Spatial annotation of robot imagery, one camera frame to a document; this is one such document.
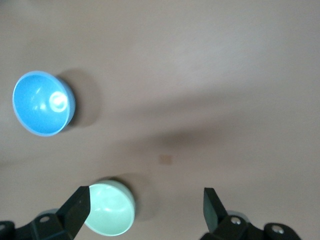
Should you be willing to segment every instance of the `bowl rim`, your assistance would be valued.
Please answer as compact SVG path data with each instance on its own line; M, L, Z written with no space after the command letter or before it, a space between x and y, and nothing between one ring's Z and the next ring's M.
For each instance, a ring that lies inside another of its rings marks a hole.
M96 186L99 186L99 185L102 185L102 186L110 186L111 188L113 189L117 189L122 196L124 196L124 198L128 201L129 203L129 208L130 208L130 213L131 213L131 219L130 219L130 223L128 225L128 227L122 231L122 232L119 232L119 233L116 233L116 234L108 234L108 233L104 233L104 232L101 232L97 229L95 229L91 224L89 224L87 222L87 219L85 220L85 225L91 229L93 232L97 233L97 234L100 234L100 235L103 235L103 236L107 236L107 237L115 237L115 236L119 236L121 234L124 234L125 232L127 232L131 226L133 225L134 221L135 221L135 216L136 216L136 204L135 204L135 199L134 199L134 196L133 194L131 193L131 191L128 189L127 186L125 186L123 183L119 182L119 181L115 181L115 180L103 180L103 181L99 181L99 182L96 182L92 185L89 186L89 188L93 188L93 187L96 187ZM122 190L119 188L119 186L121 188L124 188L125 191L130 195L130 197Z
M67 106L66 106L66 119L63 123L63 125L57 130L57 131L54 131L54 132L51 132L51 133L43 133L43 132L39 132L39 131L36 131L34 129L32 129L31 127L29 127L23 120L22 118L20 117L18 111L17 111L17 108L16 108L16 104L15 104L15 93L16 93L16 89L17 89L17 86L19 85L19 83L21 81L23 81L25 78L27 77L30 77L30 76L41 76L41 77L44 77L52 82L54 82L55 84L58 85L58 87L61 89L61 91L63 92L63 94L68 98L68 102L67 102ZM53 135L56 135L57 133L61 132L62 129L65 128L65 126L67 125L68 123L68 119L70 117L70 100L69 100L69 96L68 96L68 93L66 91L66 88L65 86L62 84L62 81L61 79L59 79L58 77L48 73L48 72L45 72L45 71L39 71L39 70L35 70L35 71L29 71L25 74L23 74L19 80L16 82L15 86L14 86L14 89L13 89L13 93L12 93L12 105L13 105L13 110L14 110L14 113L17 117L17 119L19 120L19 122L21 123L21 125L27 129L29 132L31 132L32 134L35 134L35 135L38 135L38 136L41 136L41 137L50 137L50 136L53 136Z

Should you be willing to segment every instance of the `bowl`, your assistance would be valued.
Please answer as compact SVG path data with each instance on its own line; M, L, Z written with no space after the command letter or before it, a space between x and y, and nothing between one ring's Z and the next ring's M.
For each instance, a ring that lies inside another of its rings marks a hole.
M118 236L135 220L135 200L122 183L104 180L89 187L90 213L85 225L103 236Z
M20 123L31 133L43 137L64 129L76 108L70 87L44 71L28 72L18 80L12 104Z

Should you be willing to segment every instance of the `gray surface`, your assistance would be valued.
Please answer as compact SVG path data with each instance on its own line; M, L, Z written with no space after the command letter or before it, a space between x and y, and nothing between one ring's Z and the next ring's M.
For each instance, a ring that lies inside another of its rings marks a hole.
M320 239L319 22L318 0L0 0L0 218L118 176L138 213L117 239L199 239L203 187L259 228ZM75 91L56 136L14 115L32 70Z

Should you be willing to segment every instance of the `table surface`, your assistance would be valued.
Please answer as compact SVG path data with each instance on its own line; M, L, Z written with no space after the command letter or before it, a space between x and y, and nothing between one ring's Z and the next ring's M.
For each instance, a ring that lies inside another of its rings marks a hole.
M204 187L259 228L320 239L319 22L318 0L0 0L0 218L117 177L137 204L119 240L199 239ZM13 111L33 70L76 96L52 137Z

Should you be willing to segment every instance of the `black metal bracket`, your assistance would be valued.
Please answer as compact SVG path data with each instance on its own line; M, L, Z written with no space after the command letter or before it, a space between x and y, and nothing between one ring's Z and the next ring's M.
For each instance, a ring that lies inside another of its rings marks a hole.
M89 187L81 186L56 213L42 214L17 229L12 221L0 221L0 240L73 240L89 213Z
M260 230L240 216L228 215L213 188L204 189L203 214L209 232L201 240L301 240L284 224L268 223Z

